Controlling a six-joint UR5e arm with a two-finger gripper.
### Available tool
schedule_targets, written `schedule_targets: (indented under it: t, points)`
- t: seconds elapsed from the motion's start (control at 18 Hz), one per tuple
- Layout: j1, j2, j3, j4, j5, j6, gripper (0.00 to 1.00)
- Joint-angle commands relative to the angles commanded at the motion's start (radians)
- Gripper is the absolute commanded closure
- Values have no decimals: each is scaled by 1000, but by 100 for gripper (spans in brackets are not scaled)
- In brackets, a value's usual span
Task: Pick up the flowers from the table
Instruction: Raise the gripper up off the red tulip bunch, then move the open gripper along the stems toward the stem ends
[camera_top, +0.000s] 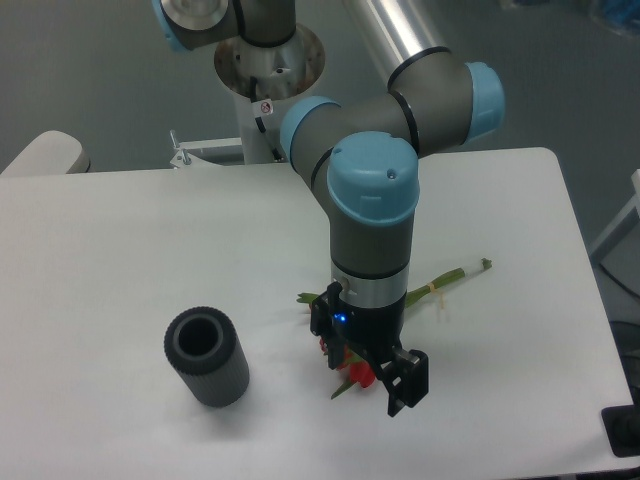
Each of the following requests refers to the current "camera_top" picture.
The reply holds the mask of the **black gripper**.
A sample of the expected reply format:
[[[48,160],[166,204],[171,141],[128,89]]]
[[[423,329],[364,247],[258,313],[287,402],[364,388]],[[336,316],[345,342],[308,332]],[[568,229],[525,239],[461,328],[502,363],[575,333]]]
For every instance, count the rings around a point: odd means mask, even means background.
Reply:
[[[401,348],[405,296],[384,307],[364,308],[343,301],[341,293],[333,282],[310,303],[310,330],[326,347],[328,368],[339,370],[348,349],[376,371],[388,392],[390,417],[415,407],[429,392],[429,357]]]

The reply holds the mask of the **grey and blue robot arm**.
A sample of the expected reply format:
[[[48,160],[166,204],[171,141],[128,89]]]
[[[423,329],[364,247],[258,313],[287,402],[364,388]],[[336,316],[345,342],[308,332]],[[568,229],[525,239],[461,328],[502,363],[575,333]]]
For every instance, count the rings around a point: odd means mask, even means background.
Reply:
[[[235,89],[253,104],[282,101],[279,125],[256,115],[268,158],[285,160],[330,223],[331,281],[310,304],[330,368],[368,366],[395,415],[428,391],[428,358],[405,350],[418,161],[496,130],[505,95],[496,72],[456,59],[418,1],[348,1],[386,81],[353,106],[313,96],[304,29],[292,1],[157,1],[167,42],[230,46]]]

